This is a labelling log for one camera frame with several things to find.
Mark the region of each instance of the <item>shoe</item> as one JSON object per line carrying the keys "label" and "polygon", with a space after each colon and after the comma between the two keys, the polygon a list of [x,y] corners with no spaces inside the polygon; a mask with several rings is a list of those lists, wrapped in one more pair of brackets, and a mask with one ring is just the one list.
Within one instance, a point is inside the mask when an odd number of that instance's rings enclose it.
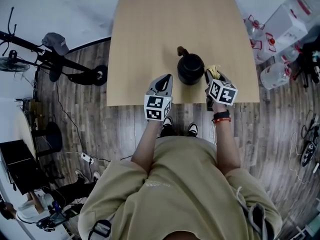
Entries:
{"label": "shoe", "polygon": [[187,136],[191,134],[191,135],[195,135],[196,137],[198,136],[198,126],[193,122],[189,125],[188,127],[188,133]]}
{"label": "shoe", "polygon": [[164,121],[163,121],[163,124],[162,124],[162,129],[165,127],[165,126],[171,126],[172,127],[172,118],[170,116],[167,116]]}
{"label": "shoe", "polygon": [[78,179],[83,179],[85,184],[89,183],[89,179],[80,170],[76,169],[75,174]]}
{"label": "shoe", "polygon": [[95,171],[93,173],[93,182],[97,182],[101,178],[101,175],[99,172]]}

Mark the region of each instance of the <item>black watch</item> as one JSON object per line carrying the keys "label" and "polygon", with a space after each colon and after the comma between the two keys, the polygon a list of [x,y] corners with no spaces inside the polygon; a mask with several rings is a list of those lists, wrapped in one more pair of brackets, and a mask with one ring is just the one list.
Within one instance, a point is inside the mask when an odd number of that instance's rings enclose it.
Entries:
{"label": "black watch", "polygon": [[224,112],[215,113],[213,115],[213,119],[212,120],[216,120],[216,119],[219,119],[219,118],[229,118],[229,117],[230,117],[229,110],[226,110]]}

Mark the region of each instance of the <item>power strip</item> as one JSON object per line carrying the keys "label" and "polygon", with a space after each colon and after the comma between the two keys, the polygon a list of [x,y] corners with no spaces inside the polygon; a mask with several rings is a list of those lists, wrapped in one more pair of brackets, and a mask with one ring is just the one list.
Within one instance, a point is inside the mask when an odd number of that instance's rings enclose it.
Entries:
{"label": "power strip", "polygon": [[95,160],[91,156],[87,155],[84,152],[81,153],[81,158],[90,163],[91,165],[95,162]]}

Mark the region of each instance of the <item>gray cap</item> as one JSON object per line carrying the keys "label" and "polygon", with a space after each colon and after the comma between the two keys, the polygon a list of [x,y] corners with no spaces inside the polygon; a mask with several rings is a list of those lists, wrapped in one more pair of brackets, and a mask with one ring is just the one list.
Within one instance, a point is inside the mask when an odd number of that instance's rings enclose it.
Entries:
{"label": "gray cap", "polygon": [[53,48],[57,54],[62,56],[69,52],[66,39],[57,33],[47,33],[42,39],[42,44],[49,49]]}

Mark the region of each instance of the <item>kettle handle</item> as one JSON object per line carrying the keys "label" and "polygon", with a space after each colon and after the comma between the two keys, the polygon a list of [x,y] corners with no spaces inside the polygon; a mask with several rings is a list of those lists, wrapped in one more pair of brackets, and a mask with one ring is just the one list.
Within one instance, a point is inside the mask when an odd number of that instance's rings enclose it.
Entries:
{"label": "kettle handle", "polygon": [[179,46],[178,48],[177,48],[177,52],[178,52],[178,56],[185,56],[185,55],[189,55],[189,52],[185,49],[185,48],[183,48],[182,46]]}

